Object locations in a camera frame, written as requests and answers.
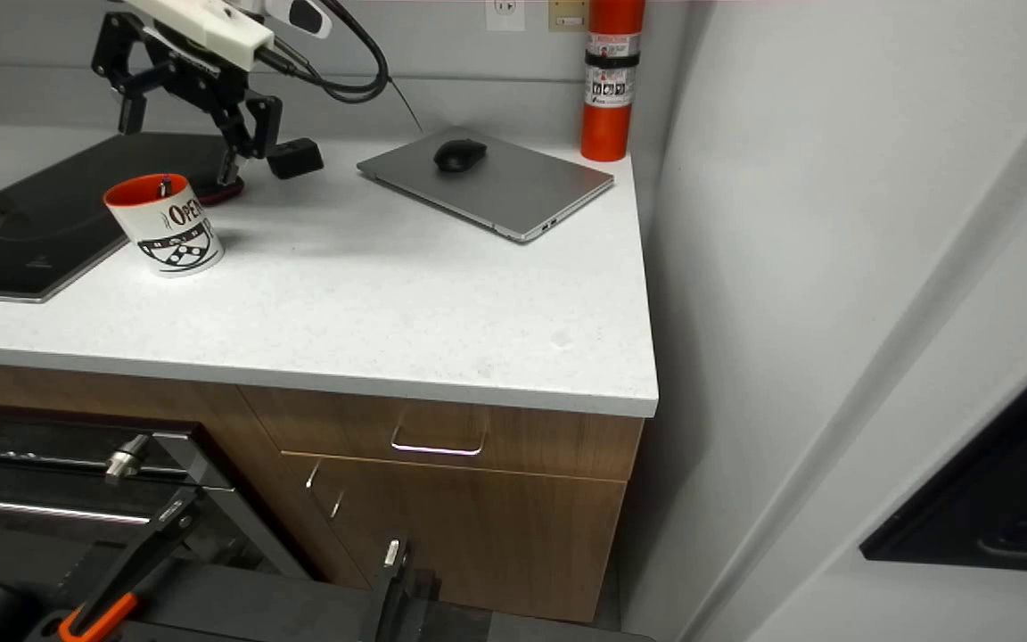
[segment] black cable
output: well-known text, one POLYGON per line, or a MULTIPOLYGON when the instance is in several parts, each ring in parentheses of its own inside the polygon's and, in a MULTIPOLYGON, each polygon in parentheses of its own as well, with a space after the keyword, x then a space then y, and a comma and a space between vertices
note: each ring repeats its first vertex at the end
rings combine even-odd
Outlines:
POLYGON ((396 88, 396 98, 398 98, 403 111, 410 115, 410 125, 422 132, 422 123, 416 123, 416 115, 415 115, 415 106, 410 106, 410 100, 406 100, 403 85, 398 85, 396 80, 388 80, 388 82, 391 82, 391 88, 396 88))
POLYGON ((352 82, 325 80, 322 73, 313 73, 313 64, 307 57, 301 57, 282 41, 276 41, 276 48, 262 51, 257 57, 265 64, 270 64, 276 73, 282 73, 282 76, 295 76, 295 80, 325 88, 339 102, 366 102, 366 100, 376 100, 391 82, 385 52, 377 51, 376 37, 343 8, 343 0, 316 0, 316 3, 325 3, 366 48, 366 52, 376 57, 376 80, 371 82, 357 82, 352 85, 352 82))

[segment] silver laptop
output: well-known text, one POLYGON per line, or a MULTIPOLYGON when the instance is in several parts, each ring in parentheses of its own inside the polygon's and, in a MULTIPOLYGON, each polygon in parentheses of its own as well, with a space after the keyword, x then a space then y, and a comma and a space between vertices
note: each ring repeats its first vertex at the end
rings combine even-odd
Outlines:
POLYGON ((371 182, 442 206, 514 241, 533 241, 592 205, 612 175, 555 159, 470 130, 450 130, 359 165, 371 182), (445 143, 480 143, 486 155, 460 170, 436 165, 445 143))

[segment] electrical outlet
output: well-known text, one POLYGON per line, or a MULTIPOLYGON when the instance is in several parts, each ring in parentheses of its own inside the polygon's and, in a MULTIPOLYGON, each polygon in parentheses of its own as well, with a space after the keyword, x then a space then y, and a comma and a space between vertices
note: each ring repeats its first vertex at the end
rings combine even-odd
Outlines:
POLYGON ((490 33, 523 33, 523 0, 486 0, 490 33))
POLYGON ((583 33, 586 12, 586 0, 548 0, 548 33, 583 33))

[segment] red fire extinguisher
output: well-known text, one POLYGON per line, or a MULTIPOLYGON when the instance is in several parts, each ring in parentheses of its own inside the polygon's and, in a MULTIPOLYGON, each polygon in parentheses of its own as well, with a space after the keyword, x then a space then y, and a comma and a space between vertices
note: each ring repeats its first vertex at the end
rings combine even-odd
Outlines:
POLYGON ((630 85, 642 61, 647 0, 589 0, 583 155, 627 155, 630 85))

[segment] coffee mug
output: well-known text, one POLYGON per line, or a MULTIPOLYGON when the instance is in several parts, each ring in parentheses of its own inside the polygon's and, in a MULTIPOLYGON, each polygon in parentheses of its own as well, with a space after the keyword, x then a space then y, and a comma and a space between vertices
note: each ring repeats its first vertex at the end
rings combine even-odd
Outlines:
POLYGON ((154 263, 173 270, 196 270, 221 258, 192 184, 180 170, 154 170, 118 182, 104 192, 104 205, 154 263))

